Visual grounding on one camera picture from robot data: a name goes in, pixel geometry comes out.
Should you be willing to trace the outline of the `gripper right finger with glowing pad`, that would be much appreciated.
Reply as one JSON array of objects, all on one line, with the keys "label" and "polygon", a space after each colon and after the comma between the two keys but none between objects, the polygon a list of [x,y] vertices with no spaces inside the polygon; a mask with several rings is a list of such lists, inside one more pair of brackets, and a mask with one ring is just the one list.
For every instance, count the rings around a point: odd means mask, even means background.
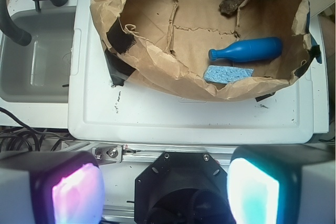
[{"label": "gripper right finger with glowing pad", "polygon": [[227,193],[237,223],[335,223],[335,146],[241,145]]}]

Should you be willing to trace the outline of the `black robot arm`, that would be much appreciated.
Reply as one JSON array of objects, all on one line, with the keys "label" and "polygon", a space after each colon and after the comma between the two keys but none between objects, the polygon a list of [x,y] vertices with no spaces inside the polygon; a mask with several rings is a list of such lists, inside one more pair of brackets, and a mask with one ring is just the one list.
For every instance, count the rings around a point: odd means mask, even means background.
[{"label": "black robot arm", "polygon": [[[228,170],[206,153],[165,152],[134,180],[136,223],[335,223],[335,149],[242,145]],[[100,223],[95,157],[1,153],[1,223]]]}]

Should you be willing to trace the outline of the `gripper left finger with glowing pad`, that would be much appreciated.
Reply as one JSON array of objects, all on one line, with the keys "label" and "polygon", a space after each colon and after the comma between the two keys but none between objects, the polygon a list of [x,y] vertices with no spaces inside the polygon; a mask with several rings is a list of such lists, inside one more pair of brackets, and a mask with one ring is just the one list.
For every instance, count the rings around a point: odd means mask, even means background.
[{"label": "gripper left finger with glowing pad", "polygon": [[1,223],[100,223],[104,198],[87,151],[1,153]]}]

